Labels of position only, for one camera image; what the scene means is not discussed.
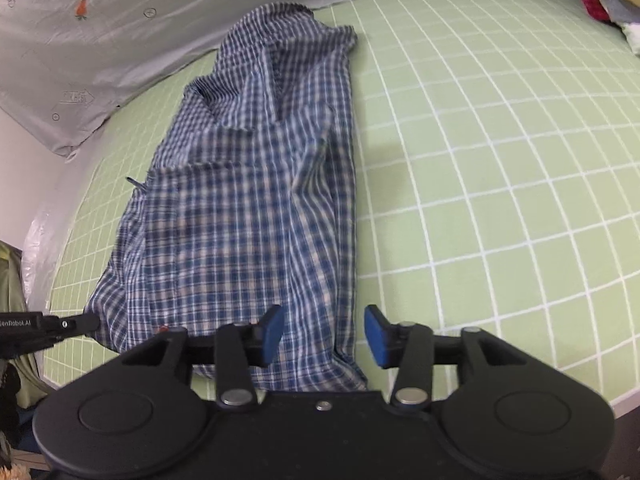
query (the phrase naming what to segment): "red garment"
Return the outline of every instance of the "red garment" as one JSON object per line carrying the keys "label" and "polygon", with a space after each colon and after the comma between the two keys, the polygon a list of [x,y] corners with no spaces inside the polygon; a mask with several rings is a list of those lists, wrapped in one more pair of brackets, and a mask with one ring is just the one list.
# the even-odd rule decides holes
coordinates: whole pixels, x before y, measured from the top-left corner
{"label": "red garment", "polygon": [[582,4],[585,9],[587,9],[589,15],[595,20],[598,20],[599,22],[610,21],[609,13],[602,6],[600,0],[582,0]]}

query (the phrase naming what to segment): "green grid tablecloth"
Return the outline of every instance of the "green grid tablecloth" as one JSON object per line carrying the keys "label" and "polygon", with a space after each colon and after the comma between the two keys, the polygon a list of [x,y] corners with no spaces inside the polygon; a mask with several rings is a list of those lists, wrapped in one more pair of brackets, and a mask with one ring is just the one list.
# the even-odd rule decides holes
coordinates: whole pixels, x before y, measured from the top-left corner
{"label": "green grid tablecloth", "polygon": [[[640,64],[578,0],[356,0],[357,303],[438,333],[478,325],[600,391],[639,384]],[[78,312],[100,278],[182,88],[205,56],[116,113],[51,297]],[[65,384],[112,357],[46,352]],[[388,390],[358,324],[357,358]],[[436,371],[435,396],[455,387]],[[196,391],[210,395],[197,379]]]}

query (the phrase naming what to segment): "dark blue cloth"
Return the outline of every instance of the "dark blue cloth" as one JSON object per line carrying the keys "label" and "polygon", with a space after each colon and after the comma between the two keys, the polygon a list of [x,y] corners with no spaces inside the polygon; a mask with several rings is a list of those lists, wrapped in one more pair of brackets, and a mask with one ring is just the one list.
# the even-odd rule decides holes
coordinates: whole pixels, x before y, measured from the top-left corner
{"label": "dark blue cloth", "polygon": [[162,325],[209,334],[277,303],[285,334],[274,364],[254,372],[258,387],[364,388],[353,357],[355,43],[351,27],[296,4],[259,7],[229,32],[133,191],[86,307],[101,317],[100,343],[124,351]]}

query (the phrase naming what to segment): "checkered fabric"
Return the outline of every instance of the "checkered fabric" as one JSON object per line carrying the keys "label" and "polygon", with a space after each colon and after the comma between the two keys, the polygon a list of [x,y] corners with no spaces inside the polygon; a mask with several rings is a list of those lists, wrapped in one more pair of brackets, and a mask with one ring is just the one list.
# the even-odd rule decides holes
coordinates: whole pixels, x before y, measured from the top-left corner
{"label": "checkered fabric", "polygon": [[[286,310],[270,390],[358,390],[351,27],[269,4],[228,34],[187,86],[144,186],[133,191],[86,310],[124,351],[162,325],[212,333]],[[197,371],[213,375],[212,367]]]}

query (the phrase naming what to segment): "black circular cover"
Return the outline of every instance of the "black circular cover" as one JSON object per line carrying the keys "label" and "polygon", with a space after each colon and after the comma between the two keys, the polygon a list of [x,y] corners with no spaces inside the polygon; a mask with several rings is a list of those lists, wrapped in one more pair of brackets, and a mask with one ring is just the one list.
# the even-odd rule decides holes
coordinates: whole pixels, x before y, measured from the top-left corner
{"label": "black circular cover", "polygon": [[599,467],[614,421],[587,387],[530,366],[483,370],[444,402],[441,420],[452,443],[482,468],[541,478]]}
{"label": "black circular cover", "polygon": [[204,428],[204,403],[169,374],[123,366],[108,381],[91,375],[50,395],[33,419],[43,454],[66,473],[95,480],[146,476],[179,460]]}

